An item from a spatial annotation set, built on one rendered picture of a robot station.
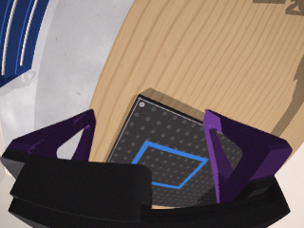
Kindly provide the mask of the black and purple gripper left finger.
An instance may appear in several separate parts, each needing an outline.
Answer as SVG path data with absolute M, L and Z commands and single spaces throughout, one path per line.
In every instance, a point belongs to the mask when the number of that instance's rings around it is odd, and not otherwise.
M 32 155 L 58 158 L 57 149 L 83 129 L 83 134 L 71 159 L 88 161 L 95 127 L 95 113 L 93 109 L 89 109 L 64 121 L 16 138 L 7 148 L 26 151 Z

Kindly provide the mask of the dark grey perforated base plate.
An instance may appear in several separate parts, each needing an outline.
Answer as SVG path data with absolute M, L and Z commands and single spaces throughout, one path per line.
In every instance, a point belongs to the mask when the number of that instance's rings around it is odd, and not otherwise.
M 235 170 L 242 150 L 217 134 Z M 185 208 L 218 203 L 203 121 L 139 94 L 106 162 L 132 163 L 145 141 L 208 159 L 180 189 L 152 184 L 152 205 Z M 151 146 L 137 162 L 152 171 L 153 182 L 174 186 L 180 186 L 201 163 Z

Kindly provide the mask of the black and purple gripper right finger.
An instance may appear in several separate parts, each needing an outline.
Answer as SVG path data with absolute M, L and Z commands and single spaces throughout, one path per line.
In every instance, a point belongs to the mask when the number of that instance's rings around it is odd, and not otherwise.
M 274 176 L 293 152 L 286 140 L 210 109 L 205 110 L 203 127 L 218 203 L 232 201 L 250 181 Z M 242 150 L 235 170 L 221 147 L 216 130 Z

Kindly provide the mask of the blue tape outline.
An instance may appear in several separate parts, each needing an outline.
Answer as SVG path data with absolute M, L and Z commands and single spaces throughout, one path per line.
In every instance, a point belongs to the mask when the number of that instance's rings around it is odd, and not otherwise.
M 141 156 L 143 155 L 145 149 L 147 148 L 147 146 L 151 146 L 151 147 L 155 147 L 155 148 L 158 148 L 160 150 L 163 150 L 163 151 L 167 151 L 167 152 L 170 152 L 170 153 L 174 153 L 174 154 L 177 154 L 177 155 L 181 155 L 181 156 L 184 156 L 184 157 L 187 157 L 187 158 L 191 158 L 191 159 L 194 159 L 194 160 L 198 160 L 198 161 L 202 161 L 202 163 L 199 165 L 199 167 L 180 185 L 180 186 L 174 186 L 174 185 L 168 185 L 168 184 L 162 184 L 162 183 L 157 183 L 157 182 L 153 182 L 152 181 L 152 184 L 154 185 L 159 185 L 159 186 L 164 186 L 164 187 L 170 187 L 170 188 L 176 188 L 176 189 L 180 189 L 183 185 L 185 185 L 205 164 L 206 162 L 208 161 L 208 159 L 205 159 L 205 158 L 202 158 L 202 157 L 198 157 L 198 156 L 195 156 L 195 155 L 191 155 L 191 154 L 188 154 L 188 153 L 185 153 L 185 152 L 181 152 L 179 150 L 176 150 L 176 149 L 172 149 L 172 148 L 169 148 L 169 147 L 166 147 L 166 146 L 163 146 L 163 145 L 159 145 L 159 144 L 156 144 L 156 143 L 153 143 L 153 142 L 149 142 L 149 141 L 145 141 L 144 144 L 142 145 L 142 148 L 140 149 L 140 151 L 138 152 L 137 156 L 135 157 L 135 159 L 133 160 L 132 163 L 136 163 L 139 161 L 139 159 L 141 158 Z

